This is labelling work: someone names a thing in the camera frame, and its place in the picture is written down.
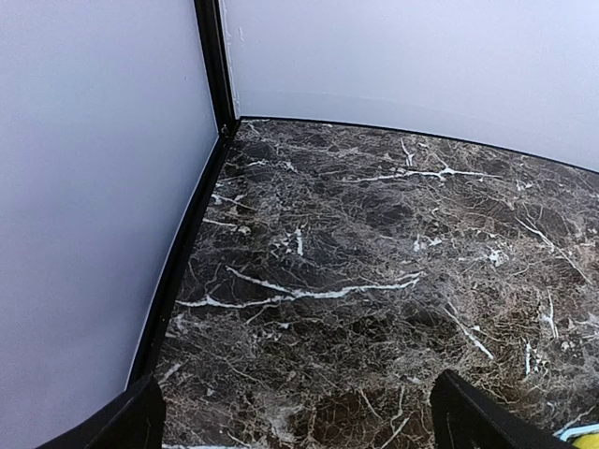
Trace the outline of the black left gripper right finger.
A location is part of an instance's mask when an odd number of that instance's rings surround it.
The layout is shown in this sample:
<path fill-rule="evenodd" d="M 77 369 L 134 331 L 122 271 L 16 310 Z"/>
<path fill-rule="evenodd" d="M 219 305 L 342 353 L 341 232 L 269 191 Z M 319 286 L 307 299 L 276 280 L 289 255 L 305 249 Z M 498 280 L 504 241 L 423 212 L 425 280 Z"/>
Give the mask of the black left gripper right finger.
<path fill-rule="evenodd" d="M 442 371 L 434 382 L 431 417 L 437 448 L 571 446 L 508 412 L 451 369 Z"/>

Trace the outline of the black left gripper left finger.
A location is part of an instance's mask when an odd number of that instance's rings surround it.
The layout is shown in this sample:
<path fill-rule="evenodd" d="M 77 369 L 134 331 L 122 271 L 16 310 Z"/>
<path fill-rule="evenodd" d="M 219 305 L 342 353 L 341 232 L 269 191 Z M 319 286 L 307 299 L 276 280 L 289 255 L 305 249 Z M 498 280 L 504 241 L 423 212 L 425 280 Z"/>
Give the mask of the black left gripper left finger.
<path fill-rule="evenodd" d="M 42 449 L 160 449 L 165 419 L 160 386 L 147 375 Z"/>

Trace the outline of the light blue plastic basket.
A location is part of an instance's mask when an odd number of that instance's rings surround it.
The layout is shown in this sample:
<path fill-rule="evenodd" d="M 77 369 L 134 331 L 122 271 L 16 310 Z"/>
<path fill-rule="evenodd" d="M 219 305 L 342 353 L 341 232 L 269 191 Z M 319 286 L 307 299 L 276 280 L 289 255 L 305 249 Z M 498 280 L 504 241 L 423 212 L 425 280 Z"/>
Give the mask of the light blue plastic basket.
<path fill-rule="evenodd" d="M 564 442 L 571 442 L 579 437 L 595 435 L 599 431 L 599 424 L 590 424 L 586 426 L 562 428 L 554 433 L 554 436 Z"/>

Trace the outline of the yellow toy pepper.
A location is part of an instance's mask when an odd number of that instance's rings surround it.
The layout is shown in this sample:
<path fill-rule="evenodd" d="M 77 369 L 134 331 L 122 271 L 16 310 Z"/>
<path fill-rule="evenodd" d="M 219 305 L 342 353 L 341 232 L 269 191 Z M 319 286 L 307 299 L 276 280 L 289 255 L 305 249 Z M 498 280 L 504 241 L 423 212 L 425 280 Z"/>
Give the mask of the yellow toy pepper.
<path fill-rule="evenodd" d="M 572 444 L 578 449 L 599 449 L 599 434 L 582 435 L 576 438 Z"/>

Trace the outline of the black enclosure frame post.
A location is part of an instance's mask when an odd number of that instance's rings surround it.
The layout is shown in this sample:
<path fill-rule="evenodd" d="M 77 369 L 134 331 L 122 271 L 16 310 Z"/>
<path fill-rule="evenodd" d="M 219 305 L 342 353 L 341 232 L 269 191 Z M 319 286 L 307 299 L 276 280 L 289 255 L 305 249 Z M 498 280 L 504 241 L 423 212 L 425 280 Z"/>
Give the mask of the black enclosure frame post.
<path fill-rule="evenodd" d="M 233 93 L 226 60 L 226 45 L 221 11 L 217 1 L 196 1 L 198 33 L 216 122 L 217 139 L 191 196 L 178 232 L 173 240 L 156 287 L 128 384 L 151 373 L 157 363 L 185 267 L 194 248 L 210 196 L 216 184 L 240 120 L 235 116 Z"/>

